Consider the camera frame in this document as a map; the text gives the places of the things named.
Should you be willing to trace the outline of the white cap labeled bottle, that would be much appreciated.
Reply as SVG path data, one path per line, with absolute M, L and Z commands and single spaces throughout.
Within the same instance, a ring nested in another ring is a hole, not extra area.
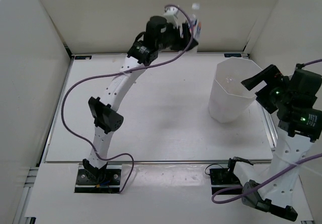
M 192 23 L 191 34 L 193 34 L 195 40 L 199 40 L 200 32 L 201 32 L 201 21 L 198 16 L 198 12 L 200 9 L 200 4 L 193 3 L 192 4 L 192 14 L 189 16 L 190 21 Z

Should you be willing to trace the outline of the white octagonal plastic bin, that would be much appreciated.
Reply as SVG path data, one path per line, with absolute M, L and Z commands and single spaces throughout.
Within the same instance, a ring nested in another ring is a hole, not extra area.
M 220 123 L 236 120 L 256 99 L 255 91 L 265 86 L 260 83 L 249 91 L 241 82 L 261 71 L 254 61 L 244 58 L 230 57 L 218 63 L 208 103 L 210 116 Z

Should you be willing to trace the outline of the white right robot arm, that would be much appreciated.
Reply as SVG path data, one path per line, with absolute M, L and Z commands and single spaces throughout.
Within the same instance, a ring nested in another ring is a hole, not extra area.
M 289 221 L 296 221 L 298 216 L 292 206 L 298 166 L 321 134 L 321 111 L 313 108 L 321 75 L 304 70 L 304 66 L 297 64 L 288 77 L 270 65 L 241 82 L 249 91 L 266 83 L 256 92 L 256 100 L 268 113 L 277 114 L 278 140 L 265 176 L 256 174 L 246 161 L 226 170 L 230 183 L 243 185 L 243 204 Z

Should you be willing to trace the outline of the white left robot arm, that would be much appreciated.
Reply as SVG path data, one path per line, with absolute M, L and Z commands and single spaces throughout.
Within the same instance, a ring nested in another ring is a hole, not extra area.
M 145 32 L 136 37 L 120 69 L 121 74 L 112 79 L 101 97 L 90 97 L 89 107 L 94 118 L 94 148 L 88 158 L 83 159 L 87 178 L 94 184 L 106 180 L 107 161 L 105 157 L 114 132 L 120 128 L 124 118 L 117 111 L 120 104 L 135 83 L 145 72 L 145 68 L 157 59 L 163 49 L 173 51 L 190 50 L 197 46 L 191 35 L 190 24 L 185 22 L 182 28 L 162 20 L 160 23 L 149 21 Z

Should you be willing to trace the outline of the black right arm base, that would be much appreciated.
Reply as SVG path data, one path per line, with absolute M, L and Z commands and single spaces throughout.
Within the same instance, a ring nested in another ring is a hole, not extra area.
M 210 177 L 211 182 L 211 191 L 212 195 L 222 189 L 230 187 L 239 187 L 239 189 L 227 190 L 223 194 L 241 194 L 242 185 L 238 177 L 233 173 L 233 169 L 237 160 L 240 160 L 238 157 L 234 157 L 228 160 L 227 167 L 223 167 L 220 164 L 211 164 L 205 168 L 205 175 Z

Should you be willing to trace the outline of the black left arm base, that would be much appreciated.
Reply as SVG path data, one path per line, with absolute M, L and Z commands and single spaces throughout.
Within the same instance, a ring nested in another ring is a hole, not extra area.
M 74 192 L 116 194 L 120 192 L 121 165 L 93 167 L 87 159 L 79 165 Z

